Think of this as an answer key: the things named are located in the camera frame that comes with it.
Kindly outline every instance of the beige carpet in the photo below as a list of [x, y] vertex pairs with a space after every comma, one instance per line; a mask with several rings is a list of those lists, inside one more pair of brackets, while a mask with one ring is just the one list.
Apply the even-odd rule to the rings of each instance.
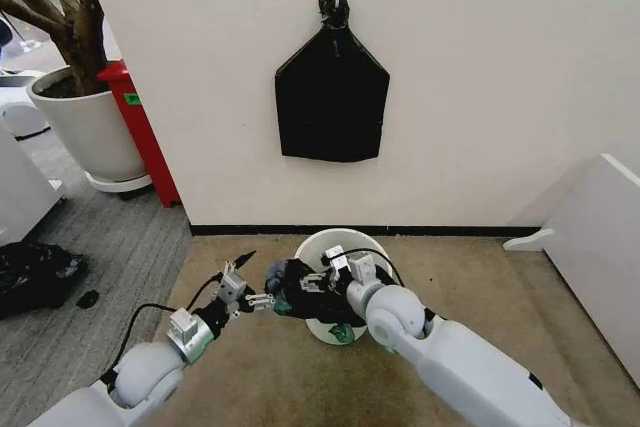
[[[258, 253], [242, 274], [261, 290], [265, 269], [302, 236], [195, 238], [171, 295], [185, 305], [224, 260]], [[505, 253], [483, 238], [380, 237], [408, 287], [533, 371], [578, 420], [638, 426], [638, 391], [542, 254]], [[158, 336], [166, 331], [166, 319]], [[368, 335], [332, 347], [303, 321], [243, 314], [186, 372], [153, 426], [464, 426], [409, 364]]]

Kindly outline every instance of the green label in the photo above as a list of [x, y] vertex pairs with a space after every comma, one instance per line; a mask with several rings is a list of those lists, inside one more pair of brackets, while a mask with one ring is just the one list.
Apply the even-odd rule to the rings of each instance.
[[140, 97], [138, 97], [138, 94], [124, 94], [124, 100], [127, 103], [127, 105], [142, 105], [142, 102], [140, 102]]

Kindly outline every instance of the white plant pot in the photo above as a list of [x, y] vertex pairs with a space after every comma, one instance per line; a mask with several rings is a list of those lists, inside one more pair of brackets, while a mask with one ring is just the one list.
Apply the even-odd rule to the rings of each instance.
[[69, 75], [69, 67], [54, 70], [29, 84], [27, 93], [74, 160], [93, 178], [107, 183], [146, 175], [111, 91], [71, 99], [40, 95]]

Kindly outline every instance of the black cable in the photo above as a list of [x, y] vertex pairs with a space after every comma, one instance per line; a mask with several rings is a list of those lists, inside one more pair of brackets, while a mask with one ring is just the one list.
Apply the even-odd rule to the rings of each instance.
[[187, 305], [186, 309], [191, 310], [191, 307], [194, 306], [194, 304], [198, 300], [198, 297], [200, 297], [200, 294], [202, 294], [202, 291], [206, 289], [209, 285], [211, 285], [213, 282], [220, 282], [221, 280], [222, 280], [222, 272], [218, 272], [216, 275], [214, 275], [209, 280], [207, 280], [204, 284], [202, 284], [198, 289], [198, 291], [193, 296], [193, 298], [191, 299], [191, 302], [189, 302], [189, 304]]
[[124, 334], [124, 339], [122, 339], [122, 344], [120, 344], [120, 350], [118, 351], [118, 355], [116, 355], [116, 360], [113, 361], [113, 364], [111, 364], [111, 366], [109, 367], [109, 370], [113, 370], [113, 368], [116, 365], [118, 365], [118, 362], [120, 362], [120, 358], [122, 357], [122, 354], [124, 354], [124, 349], [126, 348], [129, 337], [131, 336], [131, 330], [133, 330], [133, 324], [135, 323], [136, 318], [138, 317], [138, 314], [140, 314], [140, 312], [142, 312], [142, 310], [146, 309], [147, 307], [153, 307], [156, 309], [164, 310], [165, 312], [175, 312], [177, 310], [177, 309], [174, 309], [173, 307], [167, 307], [166, 305], [161, 305], [161, 304], [154, 304], [152, 302], [147, 304], [142, 304], [141, 306], [139, 306], [131, 316], [131, 320], [129, 321], [129, 327], [127, 328], [127, 333]]
[[345, 252], [342, 252], [341, 254], [334, 255], [333, 257], [327, 258], [327, 261], [331, 262], [334, 259], [338, 259], [338, 258], [343, 257], [343, 256], [348, 255], [348, 254], [355, 254], [357, 252], [372, 252], [374, 254], [378, 254], [380, 257], [382, 257], [385, 260], [385, 262], [387, 264], [389, 264], [389, 266], [391, 267], [391, 270], [393, 270], [393, 273], [396, 275], [396, 278], [398, 279], [398, 283], [400, 284], [400, 286], [404, 287], [404, 282], [402, 281], [402, 277], [400, 277], [400, 273], [398, 272], [398, 269], [396, 269], [396, 266], [393, 265], [393, 262], [391, 262], [391, 260], [389, 260], [389, 258], [386, 255], [382, 254], [381, 252], [377, 251], [376, 249], [367, 249], [367, 248], [350, 249], [350, 250], [347, 250]]

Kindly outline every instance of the red cabinet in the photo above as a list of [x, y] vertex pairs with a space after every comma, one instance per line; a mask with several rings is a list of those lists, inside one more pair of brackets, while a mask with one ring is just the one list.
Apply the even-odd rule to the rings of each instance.
[[180, 202], [178, 189], [162, 156], [156, 136], [151, 130], [147, 114], [144, 112], [124, 61], [119, 60], [110, 64], [98, 74], [98, 79], [109, 84], [162, 205], [171, 207], [173, 203]]

